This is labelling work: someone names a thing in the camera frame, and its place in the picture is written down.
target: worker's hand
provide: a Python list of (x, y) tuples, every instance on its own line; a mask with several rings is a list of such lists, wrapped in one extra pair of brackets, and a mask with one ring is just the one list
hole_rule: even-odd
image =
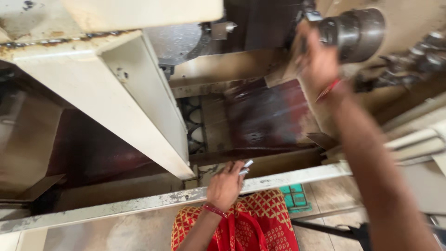
[(239, 175), (239, 172), (244, 165), (242, 160), (226, 163), (226, 166), (212, 177), (207, 187), (207, 201), (226, 212), (242, 189), (245, 175)]
[(296, 28), (296, 34), (306, 38), (306, 53), (296, 63), (301, 67), (302, 77), (320, 92), (338, 78), (337, 48), (323, 45), (319, 41), (318, 29), (311, 28), (308, 22), (302, 21)]

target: red patterned fabric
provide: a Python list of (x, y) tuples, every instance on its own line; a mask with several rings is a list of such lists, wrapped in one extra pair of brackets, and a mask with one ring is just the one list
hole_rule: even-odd
[[(175, 251), (195, 224), (201, 207), (184, 207), (173, 223)], [(279, 189), (240, 198), (215, 230), (208, 251), (298, 251), (296, 237)]]

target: green floor mat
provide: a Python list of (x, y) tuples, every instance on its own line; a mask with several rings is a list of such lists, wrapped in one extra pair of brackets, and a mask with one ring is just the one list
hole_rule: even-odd
[(284, 195), (288, 213), (311, 211), (311, 203), (307, 202), (305, 191), (301, 184), (284, 186), (280, 190)]

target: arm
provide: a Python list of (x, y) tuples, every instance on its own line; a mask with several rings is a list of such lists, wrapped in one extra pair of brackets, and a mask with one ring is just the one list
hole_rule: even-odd
[[(319, 43), (316, 30), (299, 27), (307, 35), (309, 54), (304, 78), (319, 90), (338, 77), (336, 48)], [(326, 97), (340, 130), (343, 151), (355, 176), (370, 220), (376, 251), (441, 250), (410, 192), (399, 168), (384, 148), (385, 138), (375, 121), (356, 102), (346, 83)]]
[[(237, 199), (244, 175), (239, 172), (245, 163), (243, 161), (228, 162), (226, 166), (212, 177), (207, 187), (207, 201), (226, 212)], [(178, 251), (204, 251), (207, 249), (215, 229), (222, 217), (208, 210), (203, 210), (198, 216), (194, 227), (181, 242)]]

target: red bangle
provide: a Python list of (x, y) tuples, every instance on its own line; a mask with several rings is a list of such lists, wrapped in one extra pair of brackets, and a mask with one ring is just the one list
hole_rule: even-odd
[(335, 79), (329, 86), (327, 86), (327, 88), (325, 88), (321, 93), (319, 93), (319, 96), (316, 98), (316, 101), (315, 101), (315, 102), (317, 102), (319, 99), (322, 99), (322, 98), (324, 98), (325, 96), (327, 96), (328, 93), (329, 93), (331, 90), (333, 90), (333, 88), (334, 88), (337, 84), (339, 84), (340, 82), (341, 82), (340, 79)]
[(221, 211), (219, 208), (217, 208), (216, 206), (212, 205), (212, 203), (210, 203), (210, 202), (207, 202), (206, 204), (204, 204), (203, 208), (206, 209), (206, 210), (209, 210), (209, 211), (211, 211), (213, 213), (216, 213), (216, 214), (220, 215), (221, 217), (227, 219), (227, 215), (223, 211)]

